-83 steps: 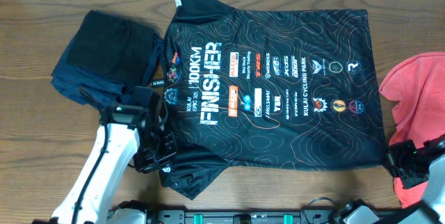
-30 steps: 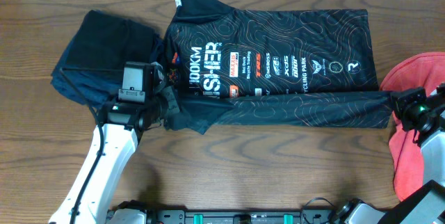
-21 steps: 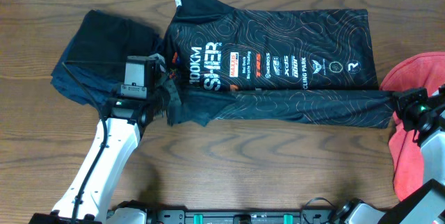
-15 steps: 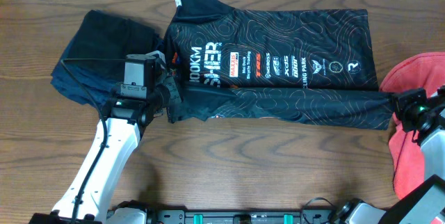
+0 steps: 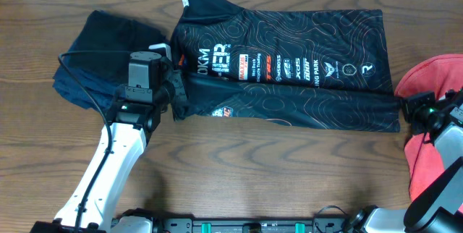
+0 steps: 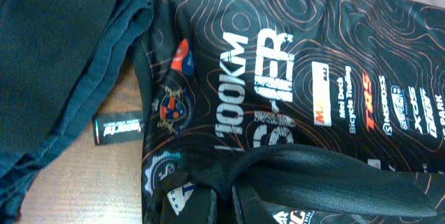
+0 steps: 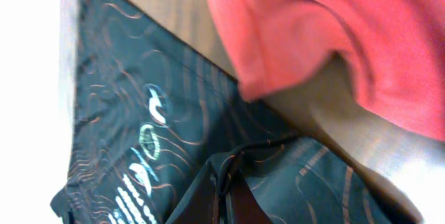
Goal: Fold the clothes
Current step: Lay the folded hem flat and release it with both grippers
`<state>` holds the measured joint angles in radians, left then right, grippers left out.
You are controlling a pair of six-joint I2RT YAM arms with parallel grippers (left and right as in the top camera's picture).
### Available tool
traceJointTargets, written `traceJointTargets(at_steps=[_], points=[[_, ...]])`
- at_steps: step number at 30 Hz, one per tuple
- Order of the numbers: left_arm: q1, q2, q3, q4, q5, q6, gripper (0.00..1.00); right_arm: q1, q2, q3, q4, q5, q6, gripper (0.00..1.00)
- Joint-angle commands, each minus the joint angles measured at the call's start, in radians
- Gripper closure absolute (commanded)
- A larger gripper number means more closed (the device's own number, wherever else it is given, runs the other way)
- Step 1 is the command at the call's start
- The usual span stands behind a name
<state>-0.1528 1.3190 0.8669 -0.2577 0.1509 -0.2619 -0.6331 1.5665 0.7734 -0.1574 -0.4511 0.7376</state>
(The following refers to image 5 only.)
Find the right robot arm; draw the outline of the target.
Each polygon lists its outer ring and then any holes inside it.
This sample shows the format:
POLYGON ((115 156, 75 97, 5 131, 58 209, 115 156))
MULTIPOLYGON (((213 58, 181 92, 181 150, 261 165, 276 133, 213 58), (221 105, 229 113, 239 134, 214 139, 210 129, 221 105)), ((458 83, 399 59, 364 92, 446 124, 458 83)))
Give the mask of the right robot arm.
POLYGON ((406 210, 368 206, 345 221, 343 232, 462 233, 462 91, 449 90, 441 100, 434 92, 402 99, 412 134, 438 151, 445 171, 406 210))

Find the black jersey with orange contour lines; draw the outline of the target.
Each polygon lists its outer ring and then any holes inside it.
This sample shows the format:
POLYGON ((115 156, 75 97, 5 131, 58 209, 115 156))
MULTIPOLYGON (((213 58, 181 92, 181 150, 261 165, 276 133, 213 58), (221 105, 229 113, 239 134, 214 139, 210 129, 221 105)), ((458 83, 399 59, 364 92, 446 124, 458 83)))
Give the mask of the black jersey with orange contour lines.
POLYGON ((175 119, 400 130, 381 10, 275 12, 227 0, 182 3, 171 49, 187 98, 173 104, 175 119))

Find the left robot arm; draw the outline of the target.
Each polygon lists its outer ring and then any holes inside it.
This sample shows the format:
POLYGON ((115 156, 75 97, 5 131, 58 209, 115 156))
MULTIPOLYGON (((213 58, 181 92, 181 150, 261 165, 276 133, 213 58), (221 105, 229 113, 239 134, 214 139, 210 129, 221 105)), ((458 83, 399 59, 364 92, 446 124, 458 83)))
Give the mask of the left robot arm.
POLYGON ((103 113, 98 147, 71 198, 51 222, 32 232, 157 232, 153 215, 141 208, 115 218, 129 173, 160 123, 161 113, 185 97, 181 74, 170 56, 140 51, 130 55, 129 81, 103 113))

